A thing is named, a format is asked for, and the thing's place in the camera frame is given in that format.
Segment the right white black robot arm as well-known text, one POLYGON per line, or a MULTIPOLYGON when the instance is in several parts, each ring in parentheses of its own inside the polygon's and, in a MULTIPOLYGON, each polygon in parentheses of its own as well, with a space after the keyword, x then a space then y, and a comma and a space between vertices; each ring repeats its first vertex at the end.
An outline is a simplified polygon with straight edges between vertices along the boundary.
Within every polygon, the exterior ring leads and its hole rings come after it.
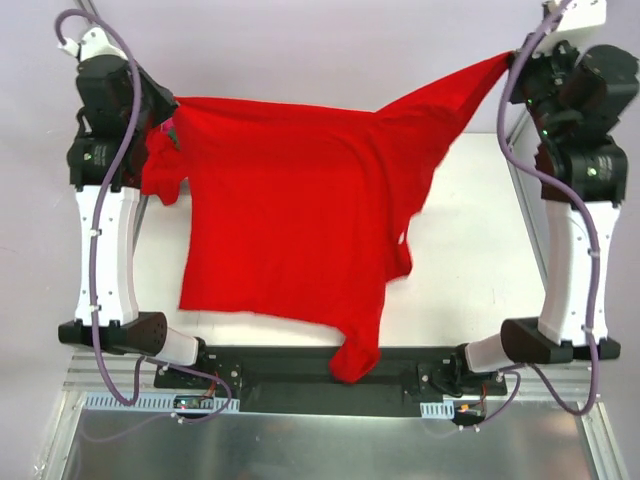
POLYGON ((521 365, 620 356, 604 296, 629 161, 611 132, 638 95, 638 70, 623 49, 580 50, 566 40, 514 58, 501 101, 523 105, 540 139, 534 164, 521 171, 541 184, 550 240, 545 299, 539 315, 507 319, 497 334, 454 349, 425 375, 438 392, 470 395, 521 365))

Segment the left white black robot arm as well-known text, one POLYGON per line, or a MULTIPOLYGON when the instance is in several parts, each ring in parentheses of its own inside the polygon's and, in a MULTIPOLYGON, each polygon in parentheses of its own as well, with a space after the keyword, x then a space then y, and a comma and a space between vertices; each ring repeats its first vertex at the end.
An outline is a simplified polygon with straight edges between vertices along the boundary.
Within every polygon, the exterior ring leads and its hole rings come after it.
POLYGON ((76 87, 83 105, 67 163, 81 221, 81 286, 74 317, 59 326, 58 339, 177 364, 177 377, 199 389, 212 374, 198 356, 200 341, 170 328, 164 313, 141 311, 134 290, 145 141, 177 104, 144 70, 131 71, 122 54, 80 61, 76 87))

